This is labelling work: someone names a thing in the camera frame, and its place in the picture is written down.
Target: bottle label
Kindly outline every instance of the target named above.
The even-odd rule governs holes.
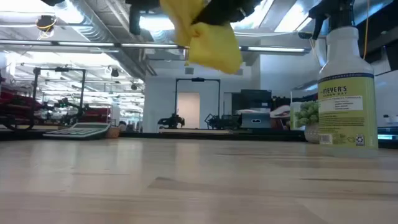
[[[321,144],[377,149],[374,75],[347,73],[318,82]]]

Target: metal frame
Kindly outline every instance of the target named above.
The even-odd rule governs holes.
[[[178,95],[178,82],[179,81],[191,81],[191,82],[205,82],[215,81],[218,82],[218,116],[220,117],[220,91],[221,91],[221,80],[220,79],[207,79],[207,78],[176,78],[175,79],[175,96],[174,96],[174,114],[177,114],[177,95]]]
[[[78,72],[82,72],[83,74],[83,78],[81,79],[81,92],[80,92],[80,104],[79,104],[79,114],[81,113],[81,109],[83,108],[83,95],[84,95],[84,91],[85,91],[85,83],[86,83],[86,73],[87,71],[85,69],[82,68],[39,68],[39,67],[35,67],[33,69],[33,73],[35,75],[35,79],[33,81],[33,99],[34,101],[36,100],[36,89],[37,89],[37,82],[39,81],[39,75],[41,74],[41,71],[45,70],[45,71],[59,71],[59,72],[66,72],[66,71],[78,71]],[[31,112],[34,113],[35,111],[35,103],[33,103],[32,107],[31,107]]]

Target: cable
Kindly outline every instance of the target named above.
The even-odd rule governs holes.
[[[371,0],[368,0],[368,9],[366,11],[366,30],[365,30],[365,48],[363,52],[363,60],[366,59],[366,53],[368,51],[368,30],[369,30],[369,10],[371,7]]]
[[[36,26],[37,26],[37,28],[39,28],[39,29],[47,29],[47,28],[51,28],[52,26],[54,26],[56,22],[57,22],[57,20],[54,19],[54,22],[51,23],[50,25],[41,27],[41,26],[38,26],[37,23],[36,23]]]

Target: orange wire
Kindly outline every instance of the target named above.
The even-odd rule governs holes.
[[[368,52],[368,30],[369,30],[369,10],[371,7],[371,0],[368,0],[368,10],[366,11],[366,30],[365,30],[365,48],[363,53],[363,59],[366,58],[366,53]]]

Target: spray bottle trigger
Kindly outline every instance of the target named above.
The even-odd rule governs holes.
[[[327,19],[327,16],[325,16],[325,15],[317,16],[315,18],[315,29],[314,29],[313,35],[312,35],[312,39],[313,40],[317,40],[318,39],[319,34],[321,32],[321,29],[322,29],[323,21],[325,19]]]

